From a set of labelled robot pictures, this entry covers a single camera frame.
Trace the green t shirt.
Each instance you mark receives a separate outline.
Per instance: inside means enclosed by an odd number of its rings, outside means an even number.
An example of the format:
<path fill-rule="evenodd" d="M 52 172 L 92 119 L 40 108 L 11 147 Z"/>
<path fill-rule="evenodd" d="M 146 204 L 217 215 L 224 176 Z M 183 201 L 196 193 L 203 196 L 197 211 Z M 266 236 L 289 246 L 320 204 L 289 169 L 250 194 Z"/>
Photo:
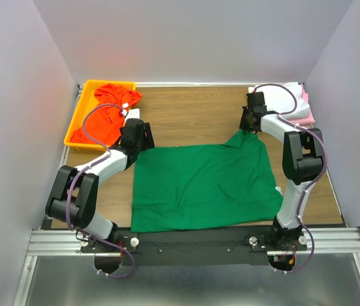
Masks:
<path fill-rule="evenodd" d="M 265 144 L 238 131 L 223 144 L 140 153 L 131 229 L 151 233 L 270 221 L 282 201 Z"/>

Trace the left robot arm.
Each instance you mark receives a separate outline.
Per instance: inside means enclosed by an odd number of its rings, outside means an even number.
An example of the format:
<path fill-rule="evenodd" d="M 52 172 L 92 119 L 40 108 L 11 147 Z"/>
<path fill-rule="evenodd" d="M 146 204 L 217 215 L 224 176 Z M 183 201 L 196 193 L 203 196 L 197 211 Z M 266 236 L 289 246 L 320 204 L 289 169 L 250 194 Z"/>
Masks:
<path fill-rule="evenodd" d="M 141 119 L 128 119 L 121 136 L 106 152 L 86 164 L 62 166 L 55 177 L 45 213 L 95 239 L 104 252 L 119 245 L 118 226 L 96 212 L 99 186 L 130 168 L 139 153 L 155 147 L 151 127 Z"/>

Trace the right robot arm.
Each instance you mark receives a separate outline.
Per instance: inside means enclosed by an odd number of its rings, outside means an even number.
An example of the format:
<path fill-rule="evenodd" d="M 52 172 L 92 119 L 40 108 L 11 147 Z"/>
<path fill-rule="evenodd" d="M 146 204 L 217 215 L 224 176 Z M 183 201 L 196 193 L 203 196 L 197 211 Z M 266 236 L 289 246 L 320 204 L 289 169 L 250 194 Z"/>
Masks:
<path fill-rule="evenodd" d="M 283 144 L 282 169 L 287 188 L 282 206 L 273 220 L 268 242 L 275 249 L 286 249 L 299 241 L 306 202 L 314 185 L 326 172 L 322 133 L 320 129 L 293 124 L 276 111 L 269 111 L 264 93 L 257 91 L 247 94 L 240 129 L 267 133 Z"/>

